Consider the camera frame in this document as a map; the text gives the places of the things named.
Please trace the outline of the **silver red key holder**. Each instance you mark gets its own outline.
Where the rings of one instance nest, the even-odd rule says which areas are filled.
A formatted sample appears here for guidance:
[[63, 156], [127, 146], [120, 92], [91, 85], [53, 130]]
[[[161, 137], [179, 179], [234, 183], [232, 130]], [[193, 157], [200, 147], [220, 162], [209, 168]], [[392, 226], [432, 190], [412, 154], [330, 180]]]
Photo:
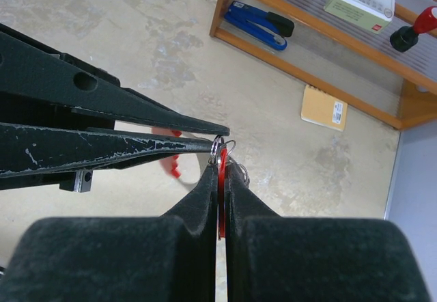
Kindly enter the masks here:
[[[200, 138], [193, 134], [187, 133], [183, 134], [182, 131], [174, 131], [165, 128], [155, 128], [151, 129], [151, 133], [154, 135], [164, 135], [164, 136], [174, 136], [179, 138]], [[231, 151], [234, 149], [235, 141], [228, 140], [227, 147], [231, 147]], [[170, 156], [165, 159], [159, 160], [160, 166], [166, 174], [175, 178], [175, 180], [182, 185], [187, 191], [190, 191], [198, 183], [200, 176], [208, 165], [209, 154], [191, 154], [191, 155], [176, 155]], [[242, 172], [244, 183], [249, 186], [250, 179], [246, 168], [237, 163]]]

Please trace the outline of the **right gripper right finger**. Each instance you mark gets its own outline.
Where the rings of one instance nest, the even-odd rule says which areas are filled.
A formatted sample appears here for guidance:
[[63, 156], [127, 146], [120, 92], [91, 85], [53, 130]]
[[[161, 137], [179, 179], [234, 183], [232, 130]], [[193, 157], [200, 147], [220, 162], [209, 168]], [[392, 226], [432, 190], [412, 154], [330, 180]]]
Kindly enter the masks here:
[[230, 301], [429, 301], [404, 233], [381, 219], [282, 217], [226, 170]]

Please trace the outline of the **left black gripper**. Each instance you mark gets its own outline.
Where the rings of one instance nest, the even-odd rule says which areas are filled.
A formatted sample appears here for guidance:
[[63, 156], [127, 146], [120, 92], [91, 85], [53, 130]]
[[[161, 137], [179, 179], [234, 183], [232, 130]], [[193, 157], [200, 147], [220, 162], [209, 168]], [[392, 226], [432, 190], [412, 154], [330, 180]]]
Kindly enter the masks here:
[[115, 131], [114, 120], [230, 133], [226, 126], [182, 115], [121, 87], [100, 68], [1, 26], [1, 189], [59, 183], [71, 191], [78, 171], [89, 182], [94, 169], [124, 169], [212, 148], [207, 139]]

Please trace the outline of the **red key fob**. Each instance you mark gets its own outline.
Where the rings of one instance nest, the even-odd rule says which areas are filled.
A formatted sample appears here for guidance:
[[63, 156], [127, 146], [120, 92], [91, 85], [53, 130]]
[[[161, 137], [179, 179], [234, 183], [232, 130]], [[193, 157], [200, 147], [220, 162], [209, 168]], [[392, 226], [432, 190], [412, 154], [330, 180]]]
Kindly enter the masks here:
[[221, 148], [218, 159], [218, 239], [225, 238], [225, 174], [227, 148]]

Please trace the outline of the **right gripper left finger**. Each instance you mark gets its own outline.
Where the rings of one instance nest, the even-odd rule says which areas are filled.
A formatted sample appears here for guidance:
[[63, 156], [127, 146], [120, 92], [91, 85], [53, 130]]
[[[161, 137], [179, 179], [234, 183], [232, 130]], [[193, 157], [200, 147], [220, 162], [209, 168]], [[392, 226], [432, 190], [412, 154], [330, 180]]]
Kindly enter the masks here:
[[218, 171], [159, 217], [51, 217], [23, 234], [2, 301], [213, 301]]

